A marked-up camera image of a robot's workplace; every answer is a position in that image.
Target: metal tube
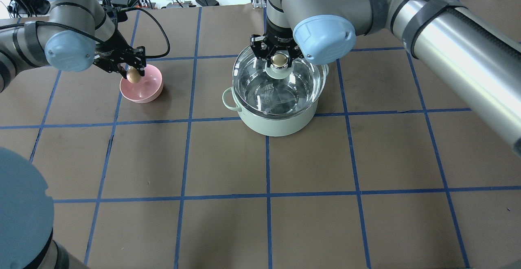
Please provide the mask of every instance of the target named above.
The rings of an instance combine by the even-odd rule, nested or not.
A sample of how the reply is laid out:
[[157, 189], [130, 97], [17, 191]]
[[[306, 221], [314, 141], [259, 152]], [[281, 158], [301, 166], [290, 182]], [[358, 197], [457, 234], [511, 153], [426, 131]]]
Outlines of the metal tube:
[[[401, 9], [394, 26], [396, 37], [401, 38], [404, 25], [424, 4], [422, 0], [410, 0]], [[458, 10], [521, 52], [521, 46], [499, 30], [485, 26], [465, 8]], [[521, 156], [518, 58], [448, 12], [436, 17], [419, 34], [414, 53]]]
[[49, 249], [38, 269], [89, 269], [77, 258], [72, 256], [55, 241], [50, 243]]

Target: grid line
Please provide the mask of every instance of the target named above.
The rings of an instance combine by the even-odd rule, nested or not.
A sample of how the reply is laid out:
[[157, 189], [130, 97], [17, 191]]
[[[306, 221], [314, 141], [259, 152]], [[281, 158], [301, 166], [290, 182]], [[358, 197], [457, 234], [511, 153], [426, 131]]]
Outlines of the grid line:
[[266, 136], [266, 222], [268, 230], [268, 269], [273, 269], [273, 250], [271, 242], [271, 167], [269, 158], [269, 137]]
[[443, 189], [445, 190], [445, 195], [447, 196], [447, 202], [449, 204], [452, 222], [454, 223], [454, 230], [456, 232], [456, 237], [458, 238], [458, 243], [460, 245], [463, 262], [465, 263], [466, 268], [470, 268], [470, 265], [468, 262], [468, 257], [467, 257], [467, 252], [465, 250], [465, 244], [463, 243], [463, 238], [462, 238], [461, 232], [460, 232], [460, 226], [458, 225], [458, 218], [456, 217], [456, 211], [454, 210], [454, 205], [452, 204], [452, 197], [451, 197], [451, 194], [449, 191], [449, 186], [447, 184], [447, 178], [445, 177], [445, 171], [443, 170], [443, 164], [441, 163], [440, 152], [438, 150], [438, 145], [436, 144], [436, 138], [434, 137], [434, 131], [432, 130], [432, 125], [430, 123], [429, 113], [427, 111], [427, 108], [425, 107], [425, 101], [424, 101], [423, 94], [422, 94], [422, 88], [419, 84], [418, 77], [416, 75], [416, 70], [414, 68], [413, 60], [412, 60], [409, 52], [407, 52], [407, 59], [409, 61], [409, 65], [411, 67], [411, 72], [413, 74], [414, 83], [416, 84], [416, 87], [418, 89], [418, 95], [419, 95], [420, 101], [422, 103], [422, 109], [424, 110], [425, 121], [427, 123], [427, 128], [429, 130], [430, 139], [432, 141], [432, 147], [434, 148], [434, 154], [436, 156], [438, 168], [440, 170], [440, 176], [441, 176], [441, 180], [443, 182]]
[[197, 75], [197, 53], [199, 51], [199, 33], [201, 31], [201, 8], [197, 15], [197, 33], [195, 36], [195, 50], [194, 50], [194, 64], [192, 72], [192, 92], [190, 93], [190, 111], [188, 113], [188, 129], [186, 131], [186, 147], [184, 150], [184, 166], [183, 166], [183, 180], [181, 184], [181, 198], [179, 202], [179, 217], [177, 218], [177, 235], [175, 237], [175, 255], [173, 267], [174, 269], [179, 268], [179, 254], [181, 249], [181, 228], [183, 224], [183, 210], [184, 210], [184, 198], [186, 191], [186, 175], [188, 173], [188, 155], [190, 152], [190, 134], [192, 132], [192, 115], [194, 108], [194, 95], [195, 95], [195, 78]]
[[365, 227], [365, 219], [363, 217], [363, 206], [361, 202], [361, 193], [360, 193], [360, 185], [358, 180], [358, 172], [357, 172], [357, 160], [355, 158], [355, 151], [353, 146], [353, 136], [351, 133], [349, 114], [348, 114], [348, 104], [346, 102], [346, 91], [344, 89], [344, 79], [342, 78], [342, 68], [340, 66], [340, 59], [337, 59], [337, 70], [338, 70], [338, 79], [340, 82], [340, 93], [342, 95], [342, 104], [344, 106], [344, 113], [346, 118], [346, 130], [348, 132], [348, 141], [349, 141], [349, 152], [351, 156], [351, 165], [353, 167], [353, 178], [355, 182], [355, 189], [357, 192], [357, 203], [359, 207], [359, 217], [360, 217], [360, 227], [361, 227], [361, 236], [363, 241], [363, 251], [365, 252], [365, 262], [367, 268], [371, 269], [371, 258], [369, 254], [369, 244], [367, 242], [367, 232]]
[[363, 52], [363, 51], [382, 51], [382, 50], [404, 50], [404, 48], [354, 48], [352, 52]]
[[[446, 108], [446, 109], [427, 109], [428, 113], [445, 113], [445, 112], [470, 112], [470, 108]], [[386, 114], [409, 114], [409, 113], [424, 113], [420, 109], [412, 109], [410, 111], [372, 111], [372, 112], [348, 112], [349, 116], [357, 115], [386, 115]], [[345, 113], [318, 113], [315, 117], [327, 117], [327, 116], [344, 116]], [[231, 117], [208, 117], [208, 118], [192, 118], [191, 121], [227, 121], [227, 120], [240, 120], [238, 116]], [[143, 124], [172, 124], [177, 122], [188, 122], [188, 119], [161, 119], [161, 120], [129, 120], [129, 121], [117, 121], [116, 125], [143, 125]], [[37, 129], [43, 127], [47, 128], [92, 128], [92, 127], [107, 127], [112, 126], [113, 122], [101, 122], [98, 124], [55, 124], [55, 125], [27, 125], [27, 126], [0, 126], [0, 130], [10, 129]]]
[[50, 92], [49, 102], [47, 102], [47, 108], [45, 108], [45, 113], [43, 114], [42, 123], [39, 125], [38, 135], [36, 136], [36, 141], [34, 141], [34, 147], [31, 152], [31, 156], [29, 157], [29, 162], [32, 163], [34, 159], [34, 154], [36, 154], [36, 148], [38, 147], [39, 138], [42, 135], [43, 126], [45, 125], [45, 121], [47, 120], [47, 115], [49, 115], [50, 105], [53, 102], [54, 94], [56, 93], [56, 88], [58, 87], [58, 81], [60, 80], [61, 70], [58, 71], [56, 75], [56, 80], [54, 81], [54, 86], [52, 91]]
[[[521, 186], [497, 186], [497, 187], [465, 187], [449, 188], [451, 193], [479, 192], [479, 191], [519, 191]], [[363, 190], [363, 191], [329, 191], [329, 192], [288, 192], [270, 193], [270, 197], [328, 197], [339, 195], [396, 195], [396, 194], [421, 194], [421, 193], [444, 193], [445, 188], [433, 189], [407, 189], [407, 190]], [[252, 199], [268, 197], [267, 193], [259, 194], [230, 194], [230, 195], [193, 195], [185, 196], [185, 201], [215, 200], [215, 199]], [[152, 201], [179, 201], [181, 197], [124, 197], [124, 198], [101, 198], [101, 199], [58, 199], [56, 204], [62, 203], [105, 203], [105, 202], [152, 202]]]
[[[130, 46], [134, 45], [134, 39], [136, 37], [136, 31], [138, 29], [139, 15], [140, 15], [140, 12], [138, 11], [136, 13], [136, 20], [134, 21], [134, 30], [132, 31], [132, 38], [130, 39]], [[89, 263], [89, 256], [90, 256], [91, 247], [92, 247], [92, 240], [93, 240], [94, 231], [95, 231], [95, 228], [96, 228], [97, 215], [98, 215], [98, 212], [99, 212], [99, 205], [101, 203], [101, 201], [99, 201], [99, 200], [101, 199], [102, 194], [103, 194], [103, 187], [105, 185], [105, 177], [107, 175], [108, 162], [109, 162], [109, 159], [110, 159], [110, 151], [112, 150], [112, 142], [114, 141], [114, 135], [116, 134], [116, 127], [117, 127], [117, 122], [118, 122], [119, 108], [121, 107], [121, 98], [122, 97], [123, 96], [121, 95], [121, 92], [119, 92], [118, 102], [116, 104], [116, 109], [114, 111], [114, 120], [112, 121], [112, 131], [110, 132], [110, 139], [109, 139], [108, 145], [107, 145], [107, 152], [106, 152], [106, 155], [105, 155], [105, 162], [103, 164], [103, 172], [102, 172], [101, 179], [99, 181], [99, 189], [98, 189], [98, 195], [97, 195], [98, 201], [96, 202], [96, 206], [94, 208], [94, 215], [92, 217], [91, 230], [89, 232], [89, 240], [87, 241], [87, 248], [85, 250], [85, 258], [83, 260], [83, 263], [85, 265], [88, 265], [88, 263]]]

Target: pot handle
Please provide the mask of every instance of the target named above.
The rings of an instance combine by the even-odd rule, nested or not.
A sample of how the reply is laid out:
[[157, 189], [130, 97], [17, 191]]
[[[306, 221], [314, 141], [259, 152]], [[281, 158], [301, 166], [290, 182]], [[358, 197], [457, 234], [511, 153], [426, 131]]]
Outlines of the pot handle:
[[233, 90], [233, 87], [229, 87], [228, 89], [226, 89], [223, 93], [223, 104], [226, 106], [227, 109], [231, 110], [231, 111], [235, 111], [235, 112], [241, 112], [242, 111], [242, 108], [240, 106], [229, 106], [227, 103], [226, 103], [226, 95], [228, 93], [231, 93], [231, 91]]

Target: cable strap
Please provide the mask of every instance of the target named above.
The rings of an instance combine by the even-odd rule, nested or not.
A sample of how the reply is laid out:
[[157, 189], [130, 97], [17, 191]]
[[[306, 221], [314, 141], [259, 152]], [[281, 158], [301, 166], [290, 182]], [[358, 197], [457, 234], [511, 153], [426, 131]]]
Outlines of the cable strap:
[[374, 34], [385, 27], [387, 22], [387, 14], [389, 13], [389, 4], [387, 0], [369, 0], [372, 11], [372, 25], [365, 35]]
[[45, 52], [38, 40], [35, 21], [29, 21], [24, 24], [24, 38], [29, 52], [31, 52], [31, 55], [37, 60], [37, 62], [41, 65], [48, 64]]
[[465, 7], [456, 0], [429, 0], [409, 21], [402, 34], [403, 46], [415, 59], [414, 45], [425, 27], [449, 7]]

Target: pink bowl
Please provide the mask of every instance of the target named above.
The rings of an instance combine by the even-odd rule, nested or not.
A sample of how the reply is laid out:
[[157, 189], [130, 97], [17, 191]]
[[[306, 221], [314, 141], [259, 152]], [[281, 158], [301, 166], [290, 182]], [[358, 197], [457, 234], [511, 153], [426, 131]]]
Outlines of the pink bowl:
[[123, 97], [136, 103], [147, 103], [158, 98], [162, 88], [161, 72], [153, 65], [145, 67], [145, 76], [138, 83], [132, 84], [124, 78], [119, 82], [119, 90]]

